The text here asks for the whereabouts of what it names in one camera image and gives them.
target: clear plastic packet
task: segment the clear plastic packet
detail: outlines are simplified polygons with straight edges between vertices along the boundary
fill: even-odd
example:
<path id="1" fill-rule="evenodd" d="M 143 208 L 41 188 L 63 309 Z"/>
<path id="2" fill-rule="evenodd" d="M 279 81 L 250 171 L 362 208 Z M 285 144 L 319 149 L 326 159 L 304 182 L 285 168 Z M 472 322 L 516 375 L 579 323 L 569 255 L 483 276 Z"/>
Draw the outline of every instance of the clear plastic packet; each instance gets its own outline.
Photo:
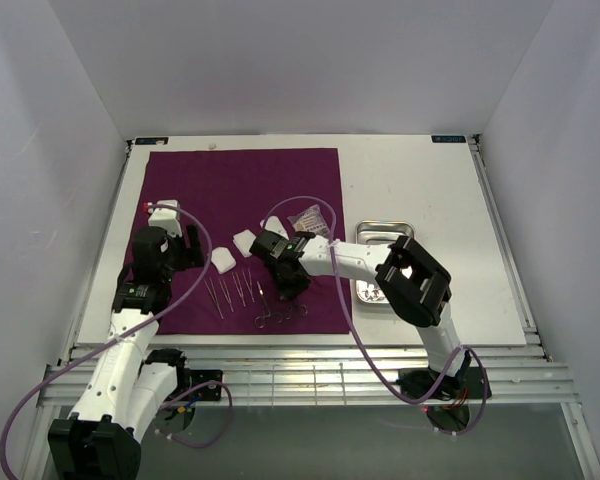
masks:
<path id="1" fill-rule="evenodd" d="M 287 217 L 287 220 L 291 222 L 296 232 L 313 232 L 325 238 L 329 238 L 331 233 L 327 222 L 320 213 L 319 205 L 313 205 L 299 215 Z"/>

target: purple cable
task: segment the purple cable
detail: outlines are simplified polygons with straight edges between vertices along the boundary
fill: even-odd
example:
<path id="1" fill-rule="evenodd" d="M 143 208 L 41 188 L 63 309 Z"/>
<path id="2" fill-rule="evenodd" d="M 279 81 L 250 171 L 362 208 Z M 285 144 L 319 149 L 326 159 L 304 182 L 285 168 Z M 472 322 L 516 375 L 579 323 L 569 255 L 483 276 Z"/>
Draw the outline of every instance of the purple cable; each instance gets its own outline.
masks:
<path id="1" fill-rule="evenodd" d="M 104 352 L 108 348 L 111 348 L 115 344 L 117 344 L 121 339 L 133 335 L 138 330 L 140 330 L 140 329 L 146 327 L 147 325 L 149 325 L 150 323 L 153 323 L 156 320 L 164 317 L 169 312 L 171 312 L 173 309 L 177 308 L 182 302 L 185 301 L 185 299 L 189 295 L 191 295 L 191 292 L 193 292 L 195 290 L 195 288 L 202 281 L 202 278 L 206 275 L 207 271 L 209 270 L 209 266 L 211 265 L 211 251 L 213 250 L 213 247 L 211 245 L 211 237 L 209 236 L 209 232 L 207 232 L 207 229 L 204 228 L 204 225 L 202 225 L 198 221 L 198 219 L 196 217 L 194 217 L 193 215 L 191 215 L 189 212 L 186 212 L 185 210 L 182 210 L 181 208 L 178 208 L 178 207 L 173 207 L 171 205 L 152 204 L 152 205 L 150 205 L 150 208 L 165 208 L 167 210 L 175 210 L 179 214 L 184 215 L 185 217 L 187 217 L 188 219 L 193 221 L 198 226 L 198 228 L 204 235 L 204 238 L 207 242 L 207 258 L 205 260 L 204 268 L 202 269 L 202 272 L 200 273 L 198 278 L 195 280 L 195 282 L 193 282 L 193 284 L 188 288 L 188 290 L 184 294 L 182 294 L 182 296 L 180 298 L 178 298 L 178 300 L 173 302 L 171 305 L 169 305 L 167 308 L 162 310 L 160 313 L 158 313 L 157 315 L 154 315 L 153 317 L 136 325 L 135 327 L 130 328 L 129 330 L 122 333 L 118 338 L 114 338 L 113 340 L 110 340 L 109 342 L 97 347 L 92 352 L 87 353 L 84 357 L 81 357 L 78 360 L 73 361 L 66 367 L 49 375 L 42 382 L 40 382 L 38 385 L 33 387 L 29 391 L 29 393 L 27 393 L 24 397 L 22 397 L 22 400 L 20 400 L 18 402 L 18 404 L 14 407 L 13 411 L 9 414 L 9 417 L 7 418 L 7 421 L 4 424 L 4 428 L 2 429 L 2 434 L 0 435 L 0 466 L 2 467 L 2 471 L 4 472 L 4 474 L 7 476 L 7 478 L 9 480 L 18 480 L 18 477 L 16 477 L 16 475 L 11 470 L 11 467 L 9 466 L 9 462 L 7 460 L 7 438 L 9 436 L 9 431 L 11 430 L 11 427 L 13 426 L 14 420 L 18 416 L 18 413 L 20 413 L 22 408 L 25 406 L 25 404 L 29 400 L 31 400 L 31 398 L 33 398 L 34 395 L 39 393 L 43 388 L 48 386 L 51 382 L 53 382 L 58 377 L 61 377 L 62 375 L 64 375 L 67 372 L 70 372 L 71 370 L 76 368 L 78 365 L 82 365 L 87 360 L 91 360 L 96 355 L 100 355 L 102 352 Z M 226 387 L 226 385 L 220 384 L 220 383 L 218 383 L 218 385 L 220 385 L 222 388 L 224 388 L 227 391 L 227 394 L 229 394 L 229 390 Z"/>
<path id="2" fill-rule="evenodd" d="M 382 382 L 382 384 L 387 387 L 387 390 L 389 390 L 389 392 L 391 392 L 391 394 L 396 397 L 398 400 L 401 400 L 405 403 L 408 403 L 410 405 L 420 405 L 421 403 L 426 402 L 427 400 L 429 400 L 433 394 L 435 393 L 435 391 L 437 390 L 437 388 L 440 386 L 440 384 L 442 383 L 442 380 L 444 379 L 444 376 L 446 375 L 447 371 L 449 370 L 449 368 L 451 367 L 451 363 L 453 362 L 453 360 L 456 358 L 456 356 L 462 352 L 463 350 L 468 350 L 471 355 L 476 359 L 476 362 L 478 363 L 478 366 L 480 367 L 480 371 L 482 373 L 483 376 L 483 384 L 484 384 L 484 394 L 482 397 L 482 404 L 480 405 L 480 411 L 478 412 L 478 415 L 476 416 L 475 420 L 473 422 L 471 422 L 469 425 L 467 425 L 467 427 L 459 432 L 451 432 L 448 430 L 439 430 L 443 433 L 447 433 L 449 435 L 461 435 L 461 434 L 465 434 L 470 432 L 471 430 L 473 430 L 475 428 L 475 426 L 477 425 L 477 423 L 480 421 L 480 419 L 482 418 L 482 415 L 484 413 L 484 407 L 487 403 L 487 397 L 489 395 L 489 378 L 487 376 L 487 371 L 484 368 L 484 366 L 482 365 L 482 362 L 480 361 L 480 359 L 478 358 L 478 356 L 476 355 L 476 352 L 468 346 L 460 346 L 460 347 L 456 347 L 452 352 L 451 355 L 449 356 L 449 359 L 447 360 L 447 363 L 444 365 L 444 367 L 442 368 L 442 371 L 440 372 L 440 374 L 438 375 L 438 378 L 435 380 L 435 382 L 433 382 L 433 385 L 431 385 L 431 388 L 427 391 L 427 393 L 425 393 L 422 397 L 417 398 L 417 399 L 413 399 L 410 397 L 407 397 L 406 395 L 403 395 L 402 393 L 400 393 L 398 390 L 396 390 L 396 388 L 391 384 L 391 382 L 389 382 L 384 375 L 382 375 L 382 372 L 380 372 L 380 370 L 378 369 L 378 367 L 376 366 L 376 364 L 373 362 L 373 360 L 371 359 L 371 356 L 369 355 L 369 353 L 367 352 L 366 347 L 364 346 L 364 344 L 362 343 L 362 339 L 360 338 L 360 335 L 358 335 L 358 332 L 356 331 L 355 326 L 353 325 L 353 320 L 351 318 L 351 315 L 349 314 L 349 309 L 347 308 L 346 305 L 346 301 L 344 298 L 344 291 L 342 290 L 342 284 L 340 282 L 340 270 L 338 268 L 338 263 L 336 261 L 336 255 L 335 255 L 335 248 L 333 246 L 333 235 L 335 232 L 335 228 L 336 228 L 336 212 L 333 209 L 333 207 L 331 205 L 329 205 L 329 203 L 327 203 L 326 201 L 322 200 L 321 198 L 317 198 L 317 197 L 312 197 L 312 196 L 306 196 L 306 195 L 299 195 L 296 197 L 291 197 L 291 198 L 287 198 L 286 200 L 281 201 L 280 203 L 278 203 L 277 205 L 275 205 L 267 214 L 267 216 L 264 219 L 264 223 L 263 225 L 267 224 L 267 220 L 269 219 L 269 217 L 273 214 L 273 212 L 280 207 L 281 205 L 284 205 L 285 203 L 291 202 L 291 201 L 295 201 L 295 200 L 311 200 L 314 202 L 318 202 L 321 205 L 324 205 L 328 210 L 329 213 L 331 213 L 331 229 L 329 232 L 329 250 L 331 252 L 331 265 L 333 267 L 333 273 L 334 273 L 334 277 L 335 277 L 335 281 L 336 281 L 336 289 L 338 290 L 338 298 L 340 299 L 340 305 L 342 306 L 342 312 L 344 313 L 344 316 L 347 320 L 347 323 L 349 325 L 349 329 L 351 330 L 351 334 L 353 335 L 353 339 L 356 342 L 356 345 L 358 346 L 358 349 L 360 349 L 360 353 L 362 353 L 362 356 L 364 357 L 364 359 L 367 361 L 367 363 L 369 364 L 369 367 L 371 368 L 371 370 L 373 371 L 373 373 L 375 373 L 376 377 L 378 377 L 378 379 L 380 380 L 380 382 Z"/>
<path id="3" fill-rule="evenodd" d="M 227 415 L 227 419 L 225 420 L 224 424 L 222 425 L 222 428 L 220 429 L 220 431 L 218 433 L 216 433 L 211 439 L 207 440 L 204 443 L 193 443 L 193 442 L 190 442 L 189 440 L 185 440 L 184 438 L 181 438 L 181 437 L 174 437 L 171 433 L 167 432 L 166 430 L 159 430 L 160 433 L 162 433 L 163 435 L 166 435 L 167 438 L 170 440 L 175 440 L 176 442 L 181 443 L 182 445 L 186 445 L 187 447 L 191 447 L 191 448 L 198 448 L 198 449 L 207 448 L 207 447 L 210 447 L 211 445 L 213 445 L 214 443 L 216 443 L 220 439 L 220 437 L 222 437 L 222 435 L 224 435 L 224 433 L 229 429 L 229 426 L 231 425 L 231 422 L 233 421 L 233 397 L 231 396 L 231 391 L 229 390 L 229 387 L 227 387 L 226 384 L 224 384 L 222 382 L 218 382 L 216 380 L 209 380 L 208 382 L 201 383 L 199 385 L 196 385 L 195 387 L 191 387 L 189 390 L 178 395 L 173 400 L 169 400 L 168 402 L 163 403 L 160 406 L 159 410 L 165 410 L 166 408 L 169 408 L 174 403 L 182 400 L 184 397 L 191 395 L 193 392 L 200 390 L 201 388 L 208 387 L 210 385 L 217 385 L 220 388 L 222 388 L 225 392 L 227 392 L 227 398 L 229 399 L 229 414 Z"/>

